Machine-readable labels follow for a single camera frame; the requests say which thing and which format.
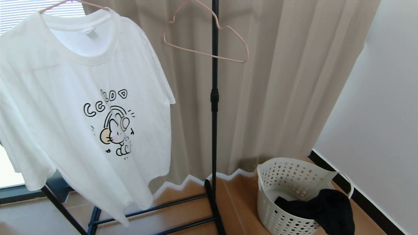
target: black clothes rack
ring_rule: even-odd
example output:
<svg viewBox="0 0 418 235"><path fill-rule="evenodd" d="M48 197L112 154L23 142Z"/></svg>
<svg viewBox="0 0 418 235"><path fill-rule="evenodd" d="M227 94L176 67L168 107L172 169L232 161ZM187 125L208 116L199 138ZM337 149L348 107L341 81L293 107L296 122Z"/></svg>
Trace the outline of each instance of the black clothes rack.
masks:
<svg viewBox="0 0 418 235"><path fill-rule="evenodd" d="M212 0L212 10L216 14L216 16L219 15L219 0ZM214 17L212 17L212 54L215 56L218 55L218 27L216 25L216 21ZM217 113L218 113L218 102L219 102L218 59L217 58L212 58L212 91L210 94L210 101L212 104L212 186L209 180L206 179L204 182L204 187L206 189L205 194L170 202L170 203L156 206L147 210L130 213L130 214L127 214L126 217L144 214L147 212L155 211L155 210L162 209L165 207L174 206L174 205L184 203L184 202L193 201L193 200L203 198L203 197L207 197L209 199L209 204L212 209L213 216L210 218L195 221L186 225L182 225L180 227L169 229L169 230L157 233L155 235L166 235L166 234L170 234L173 232L178 232L180 230L198 226L198 225L210 222L210 221L215 222L219 235L226 235L224 226L222 224L221 215L219 214L218 206L216 204ZM81 235L96 235L96 230L97 230L98 225L115 221L115 219L99 220L100 212L102 210L98 207L94 207L92 217L89 223L89 228L87 231L85 231L83 227L74 219L74 217L71 216L68 210L65 209L65 207L58 201L58 199L54 196L54 194L49 190L47 186L44 186L42 188L42 191L47 196L47 198L55 205L55 207L63 214L63 216L65 216L65 218L77 229L77 231Z"/></svg>

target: laundry basket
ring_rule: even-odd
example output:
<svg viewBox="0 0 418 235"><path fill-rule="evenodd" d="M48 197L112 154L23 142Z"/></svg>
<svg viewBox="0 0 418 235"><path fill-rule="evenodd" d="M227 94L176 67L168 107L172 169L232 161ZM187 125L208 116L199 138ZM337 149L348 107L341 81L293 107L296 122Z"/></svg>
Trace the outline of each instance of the laundry basket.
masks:
<svg viewBox="0 0 418 235"><path fill-rule="evenodd" d="M258 165L257 211L264 227L273 235L311 235L319 225L291 215L280 209L274 201L280 196L288 201L308 201L316 197L321 189L334 189L331 180L338 172L327 171L311 163L291 159L273 158ZM351 180L348 198L354 188Z"/></svg>

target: wire hanger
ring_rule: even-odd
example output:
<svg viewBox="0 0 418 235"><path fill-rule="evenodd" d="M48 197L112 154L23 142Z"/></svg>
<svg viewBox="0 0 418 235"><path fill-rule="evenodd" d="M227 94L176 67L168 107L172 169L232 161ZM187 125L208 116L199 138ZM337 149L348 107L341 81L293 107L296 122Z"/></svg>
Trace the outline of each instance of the wire hanger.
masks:
<svg viewBox="0 0 418 235"><path fill-rule="evenodd" d="M69 1L71 1L71 2L76 1L76 2L79 2L79 3L82 3L82 4L86 4L86 5L94 6L94 7L101 8L101 9L103 9L103 10L107 10L107 11L109 11L109 8L107 8L107 7L102 7L102 6L96 5L96 4L94 4L94 3L88 3L88 2L85 2L85 1L81 1L81 0L64 0L64 1L61 1L61 2L59 2L59 3L54 4L54 5L52 5L52 6L49 6L49 7L45 8L45 9L40 10L40 11L39 11L39 13L41 13L41 14L42 14L42 13L46 12L47 10L50 10L50 9L52 9L52 8L56 7L56 6L59 6L59 5L61 5L61 4L64 4L64 3L66 3L66 2L69 2Z"/></svg>
<svg viewBox="0 0 418 235"><path fill-rule="evenodd" d="M221 56L214 56L214 55L211 55L211 54L207 54L207 53L204 53L204 52L200 52L200 51L194 51L194 50L190 50L190 49L187 49L187 48L183 48L183 47L179 47L179 46L176 46L176 45L173 45L173 44L171 44L171 43L169 43L169 42L167 42L167 40L166 40L166 32L167 32L167 29L168 29L168 27L169 27L169 25L170 24L174 24L174 21L176 20L176 14L178 13L178 11L180 10L180 9L182 9L185 5L187 5L188 3L190 3L190 2L192 2L192 1L195 1L195 2L197 2L198 4L200 4L201 6L203 6L206 10L208 10L212 15L213 15L213 17L215 18L215 21L216 21L216 26L218 27L218 29L219 30L223 30L223 29L229 29L230 31L232 31L235 35L237 35L238 36L238 38L242 41L242 43L245 45L245 49L247 50L247 55L246 55L246 57L245 57L245 59L244 60L236 60L236 59L230 59L230 58L225 58L225 57L221 57ZM216 16L216 14L209 8L209 7L207 7L206 5L204 5L203 3L201 3L199 0L187 0L186 2L184 2L177 10L176 10L176 12L174 13L174 16L173 16L173 20L172 21L169 21L168 22L168 24L167 24L167 26L166 26L166 29L164 30L164 35L163 35L163 37L164 37L164 42L165 43L167 43L168 45L170 45L170 46L173 46L173 47L175 47L175 48L178 48L178 49L182 49L182 50L185 50L185 51L190 51L190 52L194 52L194 53L198 53L198 54L201 54L201 55L205 55L205 56L210 56L210 57L214 57L214 58L218 58L218 59L224 59L224 60L228 60L228 61L233 61L233 62L238 62L238 63L245 63L245 62L247 62L247 60L248 60L248 56L249 56L249 52L248 52L248 45L247 45L247 43L244 41L244 39L233 29L233 28L231 28L231 27L229 27L229 26L224 26L224 27L221 27L221 26L219 26L219 21L218 21L218 17Z"/></svg>

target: crew neckline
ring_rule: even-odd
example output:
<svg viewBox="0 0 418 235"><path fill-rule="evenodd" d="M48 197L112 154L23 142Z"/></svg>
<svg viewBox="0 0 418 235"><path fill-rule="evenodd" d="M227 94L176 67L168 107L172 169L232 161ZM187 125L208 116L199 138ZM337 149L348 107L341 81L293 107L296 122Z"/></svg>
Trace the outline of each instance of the crew neckline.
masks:
<svg viewBox="0 0 418 235"><path fill-rule="evenodd" d="M61 55L78 64L96 65L107 61L114 53L119 38L119 15L112 9L109 11L100 9L91 14L82 17L63 18L49 14L41 14L38 11L34 13L36 25L40 34L46 39L47 43L56 49ZM80 31L89 27L95 27L101 23L111 20L110 43L106 50L95 56L83 56L67 48L59 39L51 32L50 29L60 31Z"/></svg>

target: white blinds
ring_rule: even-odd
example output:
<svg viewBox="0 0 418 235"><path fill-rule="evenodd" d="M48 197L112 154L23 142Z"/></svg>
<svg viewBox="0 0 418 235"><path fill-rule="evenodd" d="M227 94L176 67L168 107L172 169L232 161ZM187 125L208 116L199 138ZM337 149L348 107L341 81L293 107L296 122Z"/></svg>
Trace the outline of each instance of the white blinds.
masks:
<svg viewBox="0 0 418 235"><path fill-rule="evenodd" d="M21 20L36 10L44 9L59 0L0 0L0 34L13 28ZM67 2L46 12L60 17L77 17L85 15L81 3Z"/></svg>

